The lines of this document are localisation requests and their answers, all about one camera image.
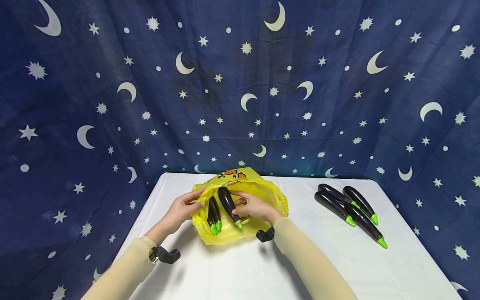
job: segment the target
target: white dot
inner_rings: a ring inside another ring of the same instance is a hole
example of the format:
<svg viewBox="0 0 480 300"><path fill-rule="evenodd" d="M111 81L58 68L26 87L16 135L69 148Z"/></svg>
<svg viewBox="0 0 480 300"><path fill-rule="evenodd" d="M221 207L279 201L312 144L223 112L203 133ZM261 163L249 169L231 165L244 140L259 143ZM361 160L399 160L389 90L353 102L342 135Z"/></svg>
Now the white dot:
<svg viewBox="0 0 480 300"><path fill-rule="evenodd" d="M22 172L28 172L29 169L30 169L29 165L21 165L20 166L20 171L22 171Z"/></svg>

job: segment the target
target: starry fabric backdrop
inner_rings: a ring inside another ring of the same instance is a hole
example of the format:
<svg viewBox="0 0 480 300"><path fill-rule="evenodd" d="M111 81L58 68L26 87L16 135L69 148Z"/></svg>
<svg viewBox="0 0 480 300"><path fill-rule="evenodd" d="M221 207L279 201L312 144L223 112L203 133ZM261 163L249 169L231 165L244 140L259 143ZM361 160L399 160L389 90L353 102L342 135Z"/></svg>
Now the starry fabric backdrop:
<svg viewBox="0 0 480 300"><path fill-rule="evenodd" d="M79 299L163 172L243 166L377 181L480 298L479 16L468 0L2 1L0 298Z"/></svg>

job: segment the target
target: beige sleeve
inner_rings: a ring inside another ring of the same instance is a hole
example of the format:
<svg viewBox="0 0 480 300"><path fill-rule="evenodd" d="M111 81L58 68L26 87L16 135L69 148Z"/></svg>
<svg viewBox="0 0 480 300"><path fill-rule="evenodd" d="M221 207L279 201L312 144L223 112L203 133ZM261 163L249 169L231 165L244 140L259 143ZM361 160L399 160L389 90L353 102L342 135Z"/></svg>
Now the beige sleeve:
<svg viewBox="0 0 480 300"><path fill-rule="evenodd" d="M292 262L314 300L357 300L325 254L290 219L279 219L274 228L275 244Z"/></svg>
<svg viewBox="0 0 480 300"><path fill-rule="evenodd" d="M135 239L120 259L95 282L82 300L127 300L152 271L148 252L155 243L142 237Z"/></svg>

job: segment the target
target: white tablecloth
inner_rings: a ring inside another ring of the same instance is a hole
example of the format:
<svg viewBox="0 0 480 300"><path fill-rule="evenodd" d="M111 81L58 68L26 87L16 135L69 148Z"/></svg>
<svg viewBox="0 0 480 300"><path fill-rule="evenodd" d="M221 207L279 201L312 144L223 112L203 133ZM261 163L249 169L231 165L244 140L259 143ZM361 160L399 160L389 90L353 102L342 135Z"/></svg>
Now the white tablecloth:
<svg viewBox="0 0 480 300"><path fill-rule="evenodd" d="M163 174L117 255L146 233L171 202L208 174ZM264 177L288 198L289 218L332 261L359 300L461 299L435 261L406 224L380 186L372 180ZM341 191L359 190L378 215L388 250L358 226L351 227L318 204L313 194L320 183ZM177 248L173 265L158 263L131 299L230 300L311 299L291 263L273 241L248 240L234 246L205 246L191 222L162 246Z"/></svg>

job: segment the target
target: hand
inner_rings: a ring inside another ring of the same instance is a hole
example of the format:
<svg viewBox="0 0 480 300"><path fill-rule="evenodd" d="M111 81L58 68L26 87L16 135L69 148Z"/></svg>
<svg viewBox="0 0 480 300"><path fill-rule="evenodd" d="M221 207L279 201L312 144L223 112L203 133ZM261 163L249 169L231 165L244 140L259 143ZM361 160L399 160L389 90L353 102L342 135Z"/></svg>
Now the hand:
<svg viewBox="0 0 480 300"><path fill-rule="evenodd" d="M205 189L189 192L175 199L163 218L145 236L160 245L169 234L179 230L183 222L191 219L196 210L205 206L205 202L192 203L204 191Z"/></svg>
<svg viewBox="0 0 480 300"><path fill-rule="evenodd" d="M235 206L237 208L235 208L232 213L236 215L244 215L242 217L243 220L254 216L263 221L267 221L273 226L278 219L283 217L283 214L280 211L255 195L240 191L230 191L230 193L241 197L235 201Z"/></svg>

